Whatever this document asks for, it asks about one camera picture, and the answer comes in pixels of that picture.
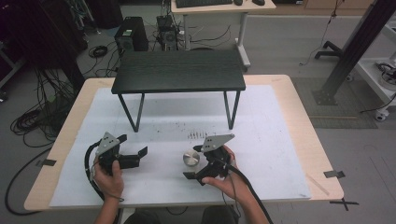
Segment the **floor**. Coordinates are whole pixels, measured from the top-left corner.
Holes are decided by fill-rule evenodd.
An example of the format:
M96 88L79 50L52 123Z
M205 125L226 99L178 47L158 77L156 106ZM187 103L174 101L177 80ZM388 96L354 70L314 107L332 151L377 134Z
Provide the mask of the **floor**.
M154 47L152 32L155 30L155 16L161 15L159 6L123 6L123 16L142 16L145 20L150 46ZM337 46L344 46L359 17L337 17L333 20L325 39L331 40ZM328 17L265 17L249 16L246 29L245 47L251 62L246 74L287 74L291 77L328 77L337 63L337 59L323 57L320 60L309 58L312 51L321 45L321 38L328 22ZM210 25L191 28L193 39L215 38L224 34L227 25ZM233 39L238 35L239 26L232 24L230 34L217 41L203 42L215 46L213 49L234 48ZM89 48L97 45L107 45L112 42L116 30L102 31L98 34L88 34ZM206 47L193 45L193 48ZM367 50L364 57L388 57L394 51L394 46L384 36L379 36ZM105 73L100 68L111 67L117 57L111 54L87 73L88 77L103 77ZM89 71L95 60L87 56L87 50L78 56L78 66L82 73ZM355 73L355 79L361 80ZM375 108L382 104L375 93L363 81L349 83L354 92L367 108ZM38 153L47 147L28 147L21 136L9 130L11 122L36 104L36 77L31 68L25 66L3 88L8 94L8 101L0 104L0 141L2 143L2 162L0 192L4 197L12 177ZM341 204L329 202L305 203L266 203L266 207L275 223L394 223L396 219L396 152L394 136L396 135L396 110L389 108L390 115L385 121L377 121L378 129L343 130L316 129L334 170L343 171L346 177L340 179L347 202L359 205L349 205L348 211ZM48 143L42 132L35 130L26 135L25 142L30 145ZM20 213L24 200L35 182L40 171L37 161L21 172L9 192L9 205ZM154 209L163 223L200 223L203 207L190 207L181 216L172 216L165 208ZM171 212L182 212L184 208L170 208ZM91 223L98 210L67 210L47 211L30 216L15 216L10 214L5 205L0 205L0 223Z

